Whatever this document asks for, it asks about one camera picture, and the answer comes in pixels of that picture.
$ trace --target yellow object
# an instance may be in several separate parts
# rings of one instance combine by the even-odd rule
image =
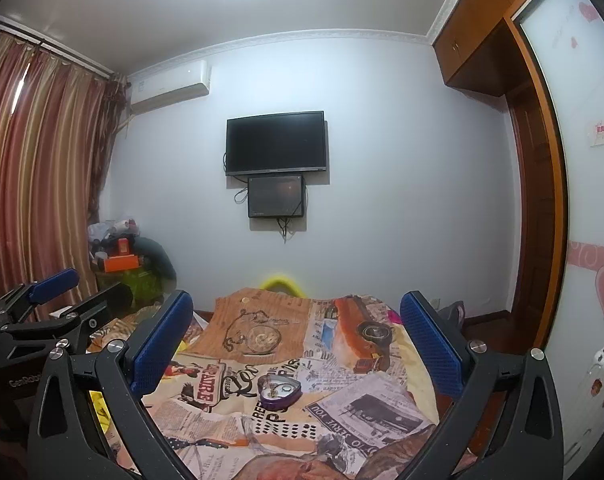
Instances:
[[[273,292],[280,292],[280,290],[273,289],[284,288],[290,296],[306,298],[306,295],[298,287],[298,284],[284,274],[270,276],[262,283],[262,285],[260,285],[260,288],[262,290],[272,290]]]
[[[106,430],[109,429],[109,424],[111,423],[111,415],[109,415],[109,410],[106,407],[106,402],[104,402],[104,397],[100,392],[90,392],[90,394],[102,432],[106,433]]]

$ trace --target blue textured pad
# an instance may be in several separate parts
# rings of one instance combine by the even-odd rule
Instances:
[[[464,389],[460,360],[410,292],[400,302],[400,318],[438,393],[459,399]]]
[[[131,392],[138,398],[152,393],[193,319],[193,302],[186,292],[173,301],[133,361]]]
[[[46,280],[36,283],[29,293],[29,303],[41,305],[64,294],[80,283],[80,276],[75,269],[65,269]]]

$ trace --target curtain rod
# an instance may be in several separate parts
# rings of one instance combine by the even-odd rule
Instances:
[[[79,52],[70,49],[66,45],[49,38],[48,36],[44,36],[43,34],[33,30],[32,28],[26,27],[21,23],[14,22],[9,18],[5,18],[0,15],[0,31],[8,32],[9,34],[13,34],[23,40],[28,41],[34,45],[39,45],[41,48],[44,48],[54,54],[57,54],[60,57],[65,58],[73,63],[76,63],[87,70],[99,75],[100,77],[109,79],[111,75],[113,75],[114,71],[106,68],[105,66],[99,64],[98,62],[83,56]]]

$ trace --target television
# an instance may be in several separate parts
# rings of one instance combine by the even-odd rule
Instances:
[[[326,170],[324,112],[229,119],[226,174]]]
[[[295,218],[304,216],[304,178],[295,175],[250,176],[249,218]]]

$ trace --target blue gripper pad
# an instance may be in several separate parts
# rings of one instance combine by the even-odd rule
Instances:
[[[141,398],[156,389],[192,319],[190,295],[177,290],[151,319],[143,321],[134,330],[125,355],[134,396]]]
[[[64,294],[80,283],[80,276],[75,269],[65,269],[42,282],[35,283],[29,292],[29,303],[41,305]]]
[[[464,389],[460,359],[410,292],[400,302],[400,318],[438,393],[459,399]]]

